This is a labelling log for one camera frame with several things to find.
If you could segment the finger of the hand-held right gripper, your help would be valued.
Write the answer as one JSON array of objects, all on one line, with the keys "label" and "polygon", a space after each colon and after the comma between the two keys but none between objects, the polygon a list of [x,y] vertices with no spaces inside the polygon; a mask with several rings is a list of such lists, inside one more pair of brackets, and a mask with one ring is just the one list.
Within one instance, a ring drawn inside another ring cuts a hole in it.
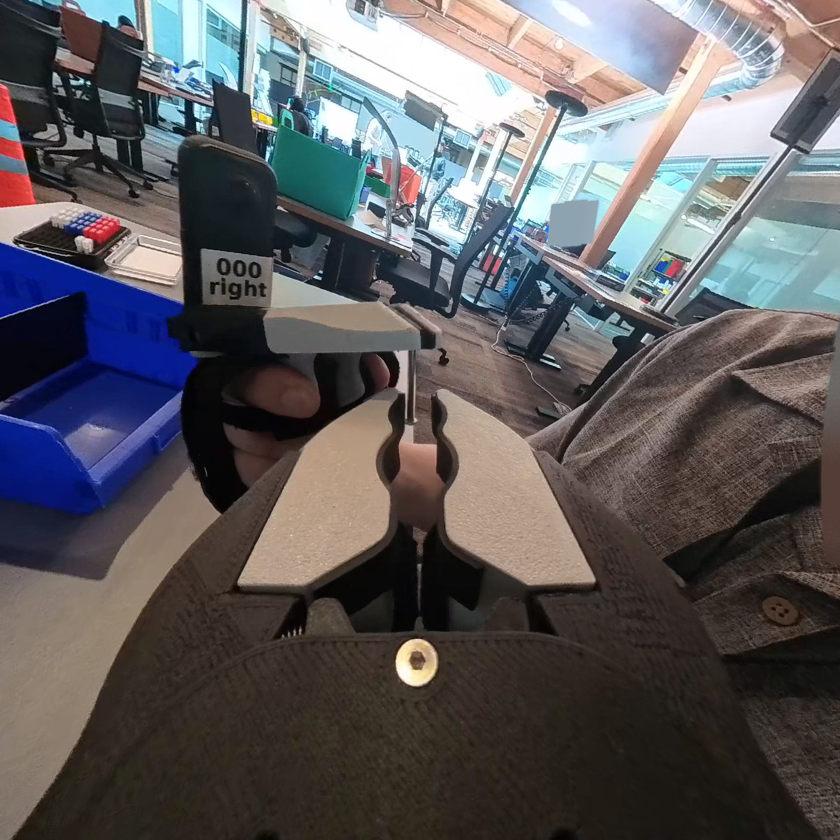
[{"label": "finger of the hand-held right gripper", "polygon": [[420,350],[425,335],[413,309],[372,301],[273,308],[263,327],[274,354]]},{"label": "finger of the hand-held right gripper", "polygon": [[425,310],[407,303],[392,305],[392,311],[418,333],[419,349],[436,349],[440,341],[440,328],[430,320]]}]

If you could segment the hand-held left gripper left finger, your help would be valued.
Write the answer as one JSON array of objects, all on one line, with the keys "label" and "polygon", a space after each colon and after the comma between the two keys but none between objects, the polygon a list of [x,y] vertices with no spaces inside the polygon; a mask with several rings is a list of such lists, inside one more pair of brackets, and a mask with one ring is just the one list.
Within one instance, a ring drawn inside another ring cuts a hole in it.
[{"label": "hand-held left gripper left finger", "polygon": [[238,577],[244,592],[315,595],[396,534],[405,397],[376,394],[304,445]]}]

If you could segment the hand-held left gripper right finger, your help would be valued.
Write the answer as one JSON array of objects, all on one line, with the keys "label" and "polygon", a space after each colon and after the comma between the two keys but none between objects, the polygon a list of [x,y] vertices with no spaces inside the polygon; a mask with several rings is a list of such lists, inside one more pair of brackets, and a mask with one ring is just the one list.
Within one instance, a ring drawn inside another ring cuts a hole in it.
[{"label": "hand-held left gripper right finger", "polygon": [[455,557],[514,592],[595,588],[595,574],[530,445],[448,390],[433,399],[438,532]]}]

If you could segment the blue divided plastic bin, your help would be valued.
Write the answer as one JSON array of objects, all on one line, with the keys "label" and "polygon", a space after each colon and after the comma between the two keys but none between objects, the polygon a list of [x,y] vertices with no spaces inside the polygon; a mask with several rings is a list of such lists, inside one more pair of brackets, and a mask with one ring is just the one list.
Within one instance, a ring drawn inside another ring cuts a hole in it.
[{"label": "blue divided plastic bin", "polygon": [[171,298],[2,244],[2,316],[87,297],[87,356],[1,400],[1,496],[86,515],[107,506],[181,432],[194,358],[170,338]]}]

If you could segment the person's right hand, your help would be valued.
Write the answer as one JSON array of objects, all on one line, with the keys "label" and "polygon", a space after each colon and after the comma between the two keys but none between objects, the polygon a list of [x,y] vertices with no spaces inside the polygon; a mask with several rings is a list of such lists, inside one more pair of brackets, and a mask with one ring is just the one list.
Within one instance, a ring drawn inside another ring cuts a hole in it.
[{"label": "person's right hand", "polygon": [[[298,371],[263,364],[237,375],[223,393],[226,403],[251,406],[280,417],[308,418],[320,407],[318,387]],[[305,437],[279,441],[271,433],[223,425],[233,448],[238,477],[253,486],[276,462],[299,450]],[[391,483],[392,509],[403,524],[429,531],[442,509],[445,484],[437,473],[437,448],[405,437],[400,442],[400,470]]]}]

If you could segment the black office chair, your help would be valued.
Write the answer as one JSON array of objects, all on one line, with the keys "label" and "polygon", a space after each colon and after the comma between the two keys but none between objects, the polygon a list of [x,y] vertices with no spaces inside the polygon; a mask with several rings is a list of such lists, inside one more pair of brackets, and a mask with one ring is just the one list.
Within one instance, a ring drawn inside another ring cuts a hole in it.
[{"label": "black office chair", "polygon": [[60,42],[60,13],[34,2],[1,2],[1,82],[9,92],[31,179],[78,201],[62,181],[44,174],[38,151],[67,144],[53,76]]},{"label": "black office chair", "polygon": [[513,207],[498,206],[457,256],[447,247],[421,238],[419,244],[430,253],[428,267],[412,258],[382,257],[374,276],[393,289],[390,303],[407,303],[453,319],[459,309],[469,268],[496,234],[508,225],[512,215]]},{"label": "black office chair", "polygon": [[142,41],[108,23],[101,23],[97,58],[91,73],[63,66],[56,68],[65,91],[68,113],[75,131],[91,135],[89,150],[64,150],[71,158],[63,170],[68,183],[70,172],[93,165],[97,172],[108,169],[123,182],[131,198],[139,198],[135,184],[126,176],[129,164],[102,152],[100,139],[141,142],[145,136],[143,114],[138,100],[143,58]]},{"label": "black office chair", "polygon": [[[254,121],[249,97],[240,91],[213,82],[213,117],[218,138],[251,153],[266,162]],[[282,208],[275,208],[274,249],[284,265],[292,261],[292,248],[308,248],[315,244],[318,233],[304,219]]]}]

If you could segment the clear plastic tray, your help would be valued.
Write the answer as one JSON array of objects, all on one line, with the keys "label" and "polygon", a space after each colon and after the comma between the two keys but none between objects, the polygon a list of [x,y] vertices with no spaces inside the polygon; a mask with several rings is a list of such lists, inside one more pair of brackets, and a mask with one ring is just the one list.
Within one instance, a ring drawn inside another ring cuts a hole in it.
[{"label": "clear plastic tray", "polygon": [[105,265],[119,277],[173,287],[182,280],[182,247],[166,239],[131,234],[115,247]]}]

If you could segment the green fabric bin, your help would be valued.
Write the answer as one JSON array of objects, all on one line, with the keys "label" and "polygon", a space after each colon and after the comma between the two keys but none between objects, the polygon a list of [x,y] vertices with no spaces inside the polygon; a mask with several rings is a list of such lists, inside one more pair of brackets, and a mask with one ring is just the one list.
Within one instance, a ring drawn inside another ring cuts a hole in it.
[{"label": "green fabric bin", "polygon": [[296,131],[292,113],[284,109],[269,166],[280,196],[345,221],[358,206],[370,158],[346,154]]}]

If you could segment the wooden top desk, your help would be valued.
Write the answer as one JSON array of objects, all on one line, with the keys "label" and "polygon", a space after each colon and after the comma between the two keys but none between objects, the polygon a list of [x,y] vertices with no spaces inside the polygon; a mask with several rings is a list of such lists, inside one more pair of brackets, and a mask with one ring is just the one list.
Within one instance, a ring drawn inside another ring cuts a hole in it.
[{"label": "wooden top desk", "polygon": [[516,250],[528,257],[532,264],[527,278],[536,277],[543,269],[546,281],[555,292],[539,328],[527,345],[521,346],[505,339],[506,349],[525,361],[539,362],[557,370],[560,368],[554,357],[547,354],[547,349],[573,308],[587,314],[594,310],[594,316],[603,320],[613,314],[619,315],[630,327],[630,333],[622,337],[620,346],[615,348],[613,356],[599,372],[599,381],[637,352],[646,337],[657,339],[678,328],[672,319],[647,307],[630,292],[609,287],[608,275],[577,257],[524,235],[518,237]]},{"label": "wooden top desk", "polygon": [[338,219],[282,195],[277,196],[277,206],[329,238],[320,278],[314,281],[326,291],[375,301],[380,293],[371,286],[379,258],[388,255],[409,259],[413,254],[412,234],[388,236],[385,231],[365,224],[360,209],[346,219]]}]

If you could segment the coloured plastic blocks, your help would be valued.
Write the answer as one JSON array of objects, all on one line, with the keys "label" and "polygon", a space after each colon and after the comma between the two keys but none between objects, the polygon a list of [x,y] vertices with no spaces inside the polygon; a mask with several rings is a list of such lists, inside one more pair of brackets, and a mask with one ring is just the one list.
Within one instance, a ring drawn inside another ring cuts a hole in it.
[{"label": "coloured plastic blocks", "polygon": [[115,240],[123,231],[123,225],[117,217],[90,210],[54,213],[49,217],[49,223],[52,228],[72,239],[76,252],[86,256],[102,251],[108,242]]}]

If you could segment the silver gooseneck desk lamp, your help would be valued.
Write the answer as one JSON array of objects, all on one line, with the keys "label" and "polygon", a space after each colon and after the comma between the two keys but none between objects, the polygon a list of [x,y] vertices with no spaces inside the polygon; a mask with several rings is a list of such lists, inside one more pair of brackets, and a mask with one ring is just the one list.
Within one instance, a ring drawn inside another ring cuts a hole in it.
[{"label": "silver gooseneck desk lamp", "polygon": [[372,115],[373,119],[381,125],[392,146],[390,193],[385,200],[385,237],[387,239],[391,239],[392,222],[396,213],[400,181],[402,178],[402,159],[396,137],[393,131],[391,130],[387,119],[380,114],[380,112],[377,110],[377,108],[369,98],[365,97],[363,99],[363,105],[367,109],[367,111]]}]

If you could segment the black plastic tray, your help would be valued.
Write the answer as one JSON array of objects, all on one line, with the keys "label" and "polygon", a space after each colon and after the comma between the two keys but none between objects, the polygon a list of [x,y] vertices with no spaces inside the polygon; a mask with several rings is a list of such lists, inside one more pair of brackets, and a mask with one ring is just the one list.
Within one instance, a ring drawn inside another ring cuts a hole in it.
[{"label": "black plastic tray", "polygon": [[[82,212],[90,209],[82,210],[77,207],[73,207],[65,210]],[[20,248],[30,250],[41,256],[57,259],[58,261],[65,262],[72,266],[80,267],[86,270],[100,271],[104,269],[105,259],[110,255],[115,247],[131,234],[130,228],[126,227],[123,222],[122,225],[123,231],[115,238],[115,240],[108,242],[102,251],[94,253],[93,255],[82,255],[76,252],[72,239],[51,227],[49,221],[18,234],[13,238],[13,243]]]}]

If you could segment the orange blue-striped traffic cone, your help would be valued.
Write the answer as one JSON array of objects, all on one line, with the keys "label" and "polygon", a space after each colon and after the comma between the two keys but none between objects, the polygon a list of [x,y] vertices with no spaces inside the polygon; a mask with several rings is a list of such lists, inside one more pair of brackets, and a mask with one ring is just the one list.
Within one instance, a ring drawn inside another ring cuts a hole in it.
[{"label": "orange blue-striped traffic cone", "polygon": [[1,84],[1,207],[36,204],[9,90]]}]

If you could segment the black bin divider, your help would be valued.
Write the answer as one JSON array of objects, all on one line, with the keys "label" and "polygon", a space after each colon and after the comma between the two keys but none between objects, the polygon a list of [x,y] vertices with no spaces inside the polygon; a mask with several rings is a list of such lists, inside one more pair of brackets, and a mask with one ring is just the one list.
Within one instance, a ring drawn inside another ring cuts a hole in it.
[{"label": "black bin divider", "polygon": [[2,316],[2,401],[88,355],[87,311],[75,292]]}]

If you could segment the shelf of coloured bins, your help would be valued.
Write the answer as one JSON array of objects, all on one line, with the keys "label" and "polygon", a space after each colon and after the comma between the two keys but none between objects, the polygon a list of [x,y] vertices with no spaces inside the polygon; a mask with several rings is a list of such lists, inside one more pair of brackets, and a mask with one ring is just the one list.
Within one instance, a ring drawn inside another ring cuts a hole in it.
[{"label": "shelf of coloured bins", "polygon": [[658,248],[644,262],[630,294],[648,306],[659,308],[673,286],[684,276],[690,258],[667,248]]}]

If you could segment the wooden post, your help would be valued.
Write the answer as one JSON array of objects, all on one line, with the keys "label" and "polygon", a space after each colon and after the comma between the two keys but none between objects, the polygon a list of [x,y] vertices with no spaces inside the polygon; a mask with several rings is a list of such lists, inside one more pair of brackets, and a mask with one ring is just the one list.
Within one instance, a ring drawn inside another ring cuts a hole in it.
[{"label": "wooden post", "polygon": [[654,179],[659,166],[671,151],[709,85],[728,60],[728,49],[707,35],[693,59],[675,96],[661,113],[648,135],[630,172],[620,185],[595,231],[593,241],[583,250],[581,260],[595,267],[604,257],[632,212],[646,186]]}]

